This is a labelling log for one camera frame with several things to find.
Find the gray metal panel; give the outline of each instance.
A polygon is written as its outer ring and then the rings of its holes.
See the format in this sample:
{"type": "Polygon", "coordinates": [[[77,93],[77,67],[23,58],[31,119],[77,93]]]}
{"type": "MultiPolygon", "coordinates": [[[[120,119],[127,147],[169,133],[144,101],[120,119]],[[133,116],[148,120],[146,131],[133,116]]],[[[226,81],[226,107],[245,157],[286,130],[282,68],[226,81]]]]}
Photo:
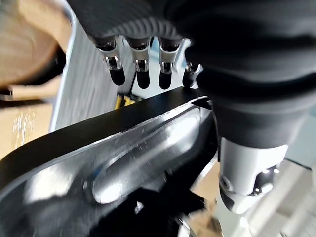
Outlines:
{"type": "Polygon", "coordinates": [[[126,82],[114,85],[100,52],[78,21],[76,31],[56,130],[111,111],[117,92],[128,92],[135,74],[130,49],[122,47],[126,82]]]}

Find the cardboard box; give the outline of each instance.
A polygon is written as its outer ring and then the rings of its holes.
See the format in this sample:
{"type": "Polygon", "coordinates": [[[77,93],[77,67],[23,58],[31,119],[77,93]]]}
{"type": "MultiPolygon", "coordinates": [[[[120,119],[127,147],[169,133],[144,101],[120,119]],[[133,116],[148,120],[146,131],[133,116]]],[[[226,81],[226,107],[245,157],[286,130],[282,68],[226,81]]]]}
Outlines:
{"type": "Polygon", "coordinates": [[[220,163],[216,162],[206,176],[192,187],[192,192],[206,200],[206,209],[192,213],[188,224],[197,237],[222,237],[219,221],[213,217],[219,196],[220,163]]]}
{"type": "Polygon", "coordinates": [[[18,147],[48,133],[52,104],[0,110],[0,160],[18,147]]]}

